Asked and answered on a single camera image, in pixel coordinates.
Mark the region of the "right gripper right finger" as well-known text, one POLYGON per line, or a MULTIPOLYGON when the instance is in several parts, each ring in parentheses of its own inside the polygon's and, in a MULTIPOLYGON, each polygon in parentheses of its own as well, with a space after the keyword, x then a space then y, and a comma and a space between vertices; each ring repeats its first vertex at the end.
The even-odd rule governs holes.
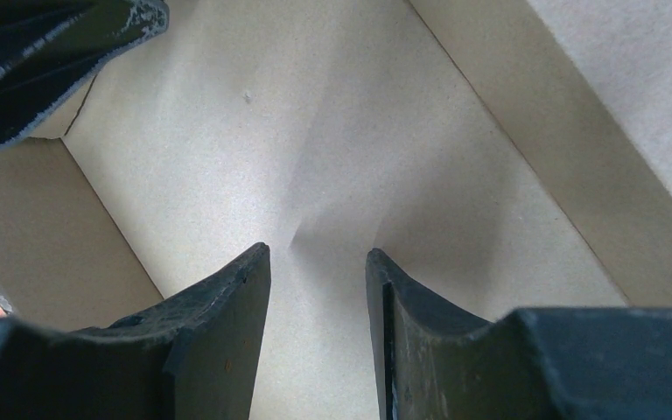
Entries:
POLYGON ((672 308, 525 307, 489 322, 375 248, 383 419, 672 419, 672 308))

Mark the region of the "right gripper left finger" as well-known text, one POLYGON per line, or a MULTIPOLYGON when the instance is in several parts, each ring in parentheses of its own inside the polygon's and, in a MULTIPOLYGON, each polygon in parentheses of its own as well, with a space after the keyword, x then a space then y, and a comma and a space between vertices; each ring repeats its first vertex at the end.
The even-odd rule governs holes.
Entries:
POLYGON ((0 419, 246 419, 270 286, 257 243, 105 328, 0 318, 0 419))

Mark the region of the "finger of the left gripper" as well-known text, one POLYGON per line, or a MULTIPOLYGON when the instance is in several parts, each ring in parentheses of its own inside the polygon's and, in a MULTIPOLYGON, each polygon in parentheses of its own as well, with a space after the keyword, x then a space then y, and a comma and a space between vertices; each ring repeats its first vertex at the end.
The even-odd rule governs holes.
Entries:
POLYGON ((169 23, 164 1, 0 1, 0 149, 169 23))

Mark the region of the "cardboard box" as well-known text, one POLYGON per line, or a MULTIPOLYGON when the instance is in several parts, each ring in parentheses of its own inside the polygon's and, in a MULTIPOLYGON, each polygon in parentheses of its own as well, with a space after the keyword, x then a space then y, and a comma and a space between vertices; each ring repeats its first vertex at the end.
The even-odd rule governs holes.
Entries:
POLYGON ((171 1, 0 150, 0 294, 105 326, 256 242, 252 419, 379 416, 370 249, 487 319, 672 306, 672 1, 171 1))

